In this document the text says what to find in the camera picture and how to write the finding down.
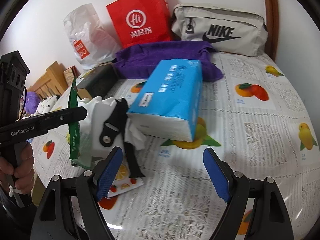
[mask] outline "human hand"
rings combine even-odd
[[[27,143],[21,152],[20,158],[22,163],[17,168],[13,169],[13,166],[7,162],[7,160],[0,156],[0,185],[9,193],[9,185],[6,179],[6,174],[14,175],[18,180],[15,182],[15,187],[23,194],[28,194],[31,192],[35,179],[33,170],[33,163],[35,159],[33,158],[33,150],[30,143]]]

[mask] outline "purple plush toy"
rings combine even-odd
[[[41,99],[35,92],[27,92],[26,106],[24,110],[29,114],[34,114],[37,110]]]

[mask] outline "black cable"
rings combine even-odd
[[[24,88],[25,95],[24,95],[24,102],[23,102],[23,107],[22,107],[22,111],[21,111],[19,120],[21,120],[21,118],[22,118],[24,107],[26,106],[26,101],[27,101],[27,88],[26,88],[26,86],[24,86],[23,88]]]

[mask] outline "blue gripper pad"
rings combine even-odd
[[[109,164],[106,166],[105,170],[102,172],[101,176],[98,179],[97,183],[97,193],[96,198],[99,201],[103,197],[107,197],[110,187],[118,173],[120,165],[122,163],[123,153],[119,148],[115,155],[110,160]]]
[[[218,196],[226,203],[229,203],[231,195],[229,193],[228,180],[208,149],[203,152],[203,163]]]

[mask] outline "tissue pack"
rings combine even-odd
[[[199,60],[162,60],[127,114],[144,134],[192,142],[201,89]]]

